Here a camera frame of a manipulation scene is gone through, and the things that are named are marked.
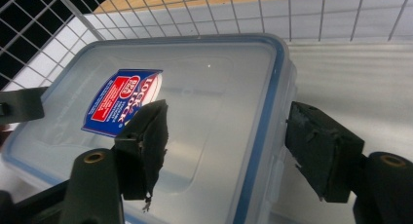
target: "wire mesh cage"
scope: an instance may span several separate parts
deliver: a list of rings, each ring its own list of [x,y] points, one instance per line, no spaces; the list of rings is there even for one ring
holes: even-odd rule
[[[1,87],[48,86],[96,40],[267,32],[287,42],[410,40],[413,0],[1,0]]]

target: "blue container rim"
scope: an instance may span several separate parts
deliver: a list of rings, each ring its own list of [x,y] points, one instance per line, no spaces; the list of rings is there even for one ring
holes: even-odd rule
[[[233,35],[206,35],[206,36],[188,36],[188,37],[169,37],[169,38],[148,38],[148,39],[126,39],[126,40],[114,40],[114,41],[97,41],[90,43],[84,47],[78,54],[72,58],[67,64],[66,68],[59,74],[52,85],[43,93],[42,101],[45,101],[53,92],[55,87],[65,77],[71,67],[82,57],[87,51],[99,47],[99,46],[115,46],[115,45],[178,45],[178,44],[199,44],[199,43],[262,43],[270,46],[276,53],[276,59],[272,70],[270,82],[268,84],[267,94],[264,99],[264,104],[261,111],[261,117],[258,123],[258,128],[253,142],[252,151],[248,161],[246,169],[243,188],[240,194],[240,199],[237,205],[236,214],[233,223],[245,223],[249,202],[252,195],[252,190],[255,182],[255,178],[258,171],[258,166],[261,158],[261,154],[264,148],[265,136],[267,128],[270,122],[271,111],[274,106],[274,100],[277,95],[277,86],[281,76],[281,69],[284,67],[284,63],[287,62],[285,58],[288,58],[288,50],[285,42],[272,34],[266,33],[251,33],[251,34],[233,34]],[[11,148],[17,135],[24,129],[26,123],[20,124],[14,134],[10,135],[5,142],[5,148],[2,154],[2,158],[5,162],[14,165],[15,167],[26,171],[35,177],[45,181],[46,183],[54,186],[62,182],[60,179],[53,177],[50,174],[46,174],[43,171],[33,168],[30,165],[22,162],[11,155]],[[143,223],[127,213],[125,213],[127,221],[131,223]]]

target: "label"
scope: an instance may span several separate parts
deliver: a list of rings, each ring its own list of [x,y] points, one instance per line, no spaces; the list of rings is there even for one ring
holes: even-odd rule
[[[121,69],[94,97],[82,130],[111,137],[118,135],[141,106],[156,100],[161,70]]]

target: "plastic storage container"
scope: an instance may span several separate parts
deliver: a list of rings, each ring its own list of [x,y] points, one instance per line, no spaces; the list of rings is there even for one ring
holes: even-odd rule
[[[4,161],[41,188],[70,175],[74,159],[113,138],[82,131],[102,85],[119,69],[163,70],[169,143],[151,209],[124,202],[130,223],[267,222],[278,196],[295,67],[268,34],[96,42],[42,96],[46,117],[19,125]]]

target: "white surface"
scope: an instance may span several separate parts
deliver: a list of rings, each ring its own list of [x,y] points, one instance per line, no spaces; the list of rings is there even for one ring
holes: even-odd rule
[[[316,106],[375,151],[413,161],[413,45],[290,45],[297,100]],[[290,154],[276,214],[311,224],[355,223],[348,204],[328,204],[294,166]]]

